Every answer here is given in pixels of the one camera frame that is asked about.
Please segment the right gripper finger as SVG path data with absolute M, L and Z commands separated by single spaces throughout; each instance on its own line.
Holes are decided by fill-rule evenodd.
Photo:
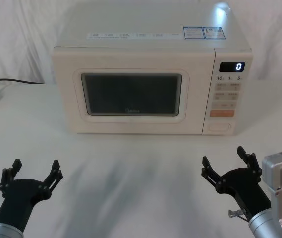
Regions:
M 224 183 L 222 177 L 217 174 L 206 156 L 202 158 L 203 168 L 201 169 L 201 175 L 204 177 L 216 190 L 217 193 L 224 193 Z
M 237 154 L 247 165 L 256 182 L 259 183 L 261 181 L 262 169 L 258 164 L 255 153 L 247 154 L 242 146 L 238 146 Z

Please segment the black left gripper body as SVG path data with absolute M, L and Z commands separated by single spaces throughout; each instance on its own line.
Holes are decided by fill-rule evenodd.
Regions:
M 4 201 L 0 207 L 0 223 L 23 232 L 34 206 L 48 199 L 48 185 L 34 179 L 4 179 L 0 183 Z

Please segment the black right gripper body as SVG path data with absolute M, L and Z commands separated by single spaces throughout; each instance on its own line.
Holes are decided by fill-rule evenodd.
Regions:
M 231 195 L 245 210 L 245 217 L 251 220 L 256 214 L 271 208 L 271 202 L 259 186 L 261 179 L 248 168 L 231 170 L 221 176 L 220 193 Z

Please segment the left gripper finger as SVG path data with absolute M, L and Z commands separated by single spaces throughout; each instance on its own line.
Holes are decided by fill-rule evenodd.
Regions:
M 39 192 L 41 199 L 49 199 L 52 195 L 52 191 L 58 185 L 63 178 L 60 170 L 60 164 L 58 160 L 54 160 L 52 169 L 46 179 L 39 185 Z
M 22 163 L 20 159 L 15 159 L 12 167 L 10 168 L 4 168 L 2 170 L 2 176 L 1 176 L 1 181 L 0 181 L 0 191 L 4 191 L 8 185 L 14 181 L 14 178 L 16 174 L 20 171 L 22 167 Z

